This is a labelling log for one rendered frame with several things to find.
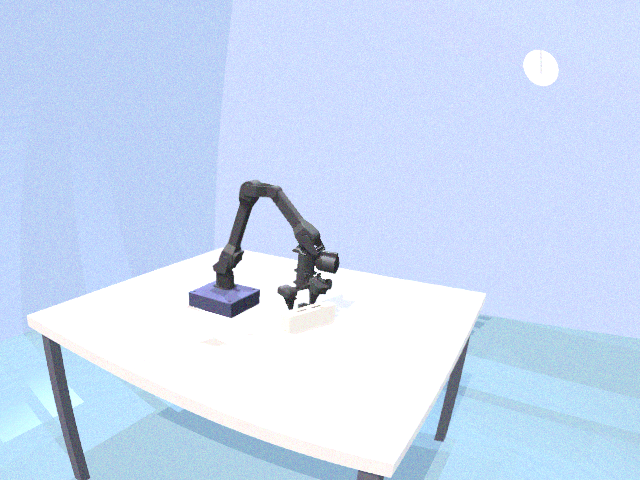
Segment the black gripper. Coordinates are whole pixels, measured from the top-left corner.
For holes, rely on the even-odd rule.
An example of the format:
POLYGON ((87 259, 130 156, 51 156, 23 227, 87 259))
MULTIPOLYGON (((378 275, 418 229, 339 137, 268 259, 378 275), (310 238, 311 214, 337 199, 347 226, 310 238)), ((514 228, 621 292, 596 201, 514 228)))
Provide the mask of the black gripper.
POLYGON ((308 290, 309 304, 315 304, 319 295, 314 295, 311 290, 309 288, 306 289, 305 286, 305 281, 309 274, 312 274, 312 276, 317 275, 317 272, 314 270, 315 268, 313 270, 303 270, 297 267, 294 269, 294 272, 296 272, 296 280, 293 280, 292 283, 295 285, 295 287, 287 284, 278 285, 277 293, 283 296, 289 311, 293 310, 294 301, 297 299, 296 296, 298 294, 298 291, 301 292, 304 290, 308 290))

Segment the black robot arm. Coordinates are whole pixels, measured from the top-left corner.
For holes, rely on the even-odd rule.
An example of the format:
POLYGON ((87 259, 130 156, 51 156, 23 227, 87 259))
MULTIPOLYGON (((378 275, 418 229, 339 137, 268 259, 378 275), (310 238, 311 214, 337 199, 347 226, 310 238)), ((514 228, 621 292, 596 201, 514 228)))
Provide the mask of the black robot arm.
MULTIPOLYGON (((242 238, 253 206, 259 198, 271 198, 274 204, 288 221, 293 229, 294 236, 299 245, 292 252, 298 253, 297 267, 303 270, 313 270, 336 274, 340 261, 338 252, 326 251, 320 238, 320 232, 306 221, 279 185, 262 183, 255 179, 241 184, 239 188, 239 208, 230 232, 227 245, 218 256, 218 261, 212 266, 216 272, 216 284, 214 287, 227 290, 235 288, 234 271, 237 264, 243 261, 242 238), (316 248, 314 247, 316 246, 316 248)), ((321 273, 317 276, 309 274, 305 281, 306 289, 310 289, 314 295, 326 294, 332 289, 332 279, 322 279, 321 273)))

